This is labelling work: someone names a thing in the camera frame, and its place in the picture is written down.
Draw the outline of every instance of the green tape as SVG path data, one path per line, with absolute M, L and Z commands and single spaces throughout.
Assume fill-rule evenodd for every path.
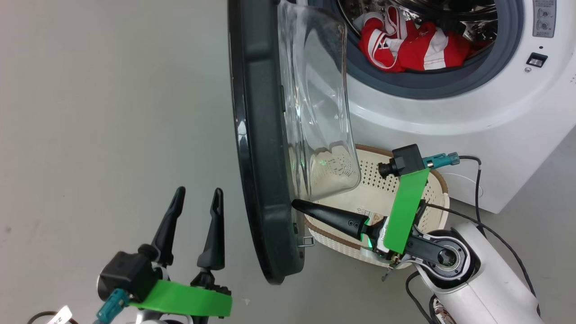
M 130 306 L 166 314 L 192 316 L 230 316 L 232 297 L 223 293 L 158 280 L 143 303 Z
M 384 246 L 394 252 L 404 253 L 429 173 L 430 169 L 426 168 L 400 176 L 400 185 L 384 236 Z

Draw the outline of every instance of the power cord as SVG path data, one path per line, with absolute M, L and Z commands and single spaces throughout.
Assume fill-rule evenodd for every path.
M 44 316 L 56 316 L 56 314 L 58 314 L 58 312 L 55 311 L 45 311 L 45 312 L 39 312 L 38 314 L 32 316 L 29 320 L 28 320 L 28 324 L 32 324 L 34 323 L 35 320 L 44 317 Z M 68 320 L 68 323 L 70 324 L 78 324 L 78 322 L 76 322 L 73 318 Z
M 520 269 L 522 270 L 522 274 L 524 275 L 524 279 L 526 280 L 526 283 L 528 284 L 528 288 L 530 289 L 530 292 L 532 292 L 532 294 L 534 295 L 534 297 L 536 297 L 536 292 L 534 291 L 534 286 L 532 285 L 532 282 L 530 280 L 530 277 L 528 276 L 528 271 L 526 270 L 526 267 L 524 266 L 524 263 L 522 262 L 522 260 L 520 259 L 520 257 L 518 256 L 518 254 L 516 253 L 516 251 L 512 248 L 512 246 L 510 246 L 510 244 L 508 244 L 508 242 L 506 242 L 504 240 L 504 238 L 502 238 L 500 235 L 498 235 L 498 233 L 496 233 L 493 229 L 491 229 L 490 227 L 482 224 L 480 221 L 475 220 L 472 217 L 466 216 L 462 213 L 459 213 L 455 210 L 449 209 L 449 208 L 444 208 L 442 206 L 438 206 L 438 205 L 433 205 L 433 204 L 426 204 L 426 206 L 428 207 L 432 207 L 432 208 L 436 208 L 436 209 L 440 209 L 440 210 L 444 210 L 446 212 L 458 215 L 460 217 L 463 217 L 471 222 L 473 222 L 474 224 L 478 225 L 480 228 L 485 228 L 486 230 L 488 230 L 490 233 L 492 233 L 494 236 L 496 236 L 496 238 L 498 238 L 500 240 L 500 242 L 502 242 L 507 248 L 508 250 L 510 250 L 510 252 L 512 252 L 512 255 L 514 255 L 514 258 L 516 259 L 516 262 L 518 262 L 518 264 L 520 265 Z M 538 313 L 538 316 L 540 316 L 540 305 L 538 304 L 538 306 L 536 306 L 536 312 Z
M 424 308 L 422 307 L 418 299 L 416 299 L 416 297 L 414 297 L 414 294 L 412 294 L 412 292 L 410 291 L 410 281 L 412 281 L 412 279 L 416 278 L 417 276 L 420 276 L 420 273 L 418 273 L 418 271 L 415 271 L 413 274 L 409 275 L 408 278 L 406 278 L 406 293 L 408 294 L 408 296 L 410 296 L 414 304 L 416 304 L 416 307 L 418 308 L 422 316 L 426 318 L 428 324 L 436 324 L 436 322 L 433 322 L 430 316 L 426 314 Z
M 476 174 L 476 199 L 475 199 L 475 207 L 476 207 L 476 219 L 479 223 L 480 221 L 480 206 L 478 204 L 478 198 L 480 195 L 480 174 L 482 173 L 482 161 L 479 157 L 471 156 L 471 155 L 461 155 L 460 160 L 474 160 L 478 162 L 478 173 Z M 486 237 L 486 233 L 484 232 L 484 228 L 480 227 L 478 229 L 484 237 Z

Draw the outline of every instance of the red clothing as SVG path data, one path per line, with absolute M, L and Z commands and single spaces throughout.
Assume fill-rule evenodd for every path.
M 461 35 L 443 32 L 432 22 L 416 28 L 395 7 L 387 15 L 364 17 L 359 46 L 367 59 L 387 72 L 435 70 L 461 66 L 471 53 L 471 44 Z

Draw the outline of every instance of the washing machine drum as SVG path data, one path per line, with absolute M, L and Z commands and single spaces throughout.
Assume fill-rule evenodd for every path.
M 441 99 L 474 90 L 501 72 L 514 55 L 522 34 L 522 0 L 309 0 L 337 15 L 348 25 L 348 74 L 365 85 L 394 96 Z M 461 67 L 387 73 L 374 67 L 358 48 L 354 20 L 367 12 L 384 13 L 398 7 L 416 24 L 432 21 L 444 31 L 482 44 Z

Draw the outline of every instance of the white plastic basket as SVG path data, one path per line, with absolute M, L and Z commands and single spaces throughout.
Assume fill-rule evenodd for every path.
M 362 173 L 358 187 L 343 194 L 320 199 L 317 203 L 365 214 L 370 217 L 370 224 L 373 224 L 381 216 L 390 215 L 399 182 L 398 178 L 392 175 L 382 179 L 378 173 L 378 163 L 387 163 L 392 156 L 391 152 L 364 145 L 356 145 L 356 150 Z M 450 208 L 446 182 L 437 171 L 430 172 L 422 198 L 431 204 Z M 447 212 L 427 208 L 418 228 L 423 232 L 443 229 L 447 218 Z M 307 215 L 306 225 L 317 242 L 360 261 L 388 267 L 386 263 L 361 253 L 361 247 L 368 246 L 367 238 L 361 242 Z

